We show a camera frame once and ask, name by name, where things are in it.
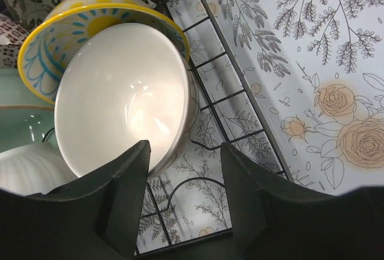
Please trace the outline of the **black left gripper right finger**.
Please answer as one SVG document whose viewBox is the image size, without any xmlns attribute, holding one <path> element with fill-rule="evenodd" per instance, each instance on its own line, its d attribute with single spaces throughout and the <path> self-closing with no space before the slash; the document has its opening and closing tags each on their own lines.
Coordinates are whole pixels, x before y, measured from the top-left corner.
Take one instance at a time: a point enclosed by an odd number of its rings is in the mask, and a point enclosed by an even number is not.
<svg viewBox="0 0 384 260">
<path fill-rule="evenodd" d="M 382 259 L 383 188 L 332 196 L 220 149 L 233 240 L 245 259 Z"/>
</svg>

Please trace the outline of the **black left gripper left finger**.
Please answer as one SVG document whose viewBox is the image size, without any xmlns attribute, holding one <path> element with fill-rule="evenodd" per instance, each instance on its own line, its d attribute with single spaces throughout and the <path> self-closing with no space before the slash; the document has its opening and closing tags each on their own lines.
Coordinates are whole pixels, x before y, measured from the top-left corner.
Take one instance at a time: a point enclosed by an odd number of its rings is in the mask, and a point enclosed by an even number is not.
<svg viewBox="0 0 384 260">
<path fill-rule="evenodd" d="M 151 147 L 42 195 L 1 192 L 2 259 L 132 259 Z"/>
</svg>

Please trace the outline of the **white bowl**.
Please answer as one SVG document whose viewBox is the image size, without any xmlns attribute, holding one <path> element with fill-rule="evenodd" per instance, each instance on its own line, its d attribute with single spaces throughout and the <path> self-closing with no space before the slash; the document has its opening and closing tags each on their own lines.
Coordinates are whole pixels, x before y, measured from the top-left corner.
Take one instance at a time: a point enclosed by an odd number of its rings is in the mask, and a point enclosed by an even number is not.
<svg viewBox="0 0 384 260">
<path fill-rule="evenodd" d="M 47 194 L 72 182 L 71 171 L 58 149 L 35 143 L 1 153 L 1 189 L 18 195 Z"/>
</svg>

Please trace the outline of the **pale green ceramic bowl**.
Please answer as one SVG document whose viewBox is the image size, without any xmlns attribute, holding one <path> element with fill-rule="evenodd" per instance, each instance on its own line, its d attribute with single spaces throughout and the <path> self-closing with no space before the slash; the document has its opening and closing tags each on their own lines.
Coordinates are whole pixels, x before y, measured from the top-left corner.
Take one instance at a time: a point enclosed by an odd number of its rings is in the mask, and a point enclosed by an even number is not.
<svg viewBox="0 0 384 260">
<path fill-rule="evenodd" d="M 24 85 L 14 68 L 1 69 L 1 151 L 41 142 L 54 127 L 54 105 Z"/>
</svg>

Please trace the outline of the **cream bowl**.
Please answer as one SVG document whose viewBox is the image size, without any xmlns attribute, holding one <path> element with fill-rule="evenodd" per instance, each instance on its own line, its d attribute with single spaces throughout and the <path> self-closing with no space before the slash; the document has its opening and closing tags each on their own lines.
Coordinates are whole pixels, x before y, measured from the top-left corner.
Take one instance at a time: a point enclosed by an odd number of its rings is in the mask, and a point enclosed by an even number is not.
<svg viewBox="0 0 384 260">
<path fill-rule="evenodd" d="M 82 177 L 136 142 L 151 146 L 153 178 L 188 147 L 199 93 L 187 61 L 160 31 L 140 23 L 93 36 L 69 63 L 55 102 L 55 133 L 69 168 Z"/>
</svg>

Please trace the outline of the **yellow sun patterned bowl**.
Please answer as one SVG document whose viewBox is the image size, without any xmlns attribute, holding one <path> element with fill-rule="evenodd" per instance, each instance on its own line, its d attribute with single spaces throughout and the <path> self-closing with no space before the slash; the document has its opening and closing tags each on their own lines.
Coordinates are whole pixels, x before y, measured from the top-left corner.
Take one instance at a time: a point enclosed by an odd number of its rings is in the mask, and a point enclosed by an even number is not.
<svg viewBox="0 0 384 260">
<path fill-rule="evenodd" d="M 23 42 L 17 60 L 23 83 L 53 104 L 62 75 L 76 52 L 100 31 L 131 22 L 159 30 L 189 59 L 190 45 L 182 29 L 141 0 L 65 0 Z"/>
</svg>

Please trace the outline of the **brown diamond patterned bowl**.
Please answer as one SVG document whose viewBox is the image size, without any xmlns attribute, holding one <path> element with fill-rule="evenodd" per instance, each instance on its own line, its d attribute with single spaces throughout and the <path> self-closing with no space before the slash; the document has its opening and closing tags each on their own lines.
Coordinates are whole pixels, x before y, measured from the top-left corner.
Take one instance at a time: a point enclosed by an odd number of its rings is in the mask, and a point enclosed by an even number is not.
<svg viewBox="0 0 384 260">
<path fill-rule="evenodd" d="M 17 68 L 17 58 L 29 32 L 10 17 L 1 14 L 1 68 Z"/>
</svg>

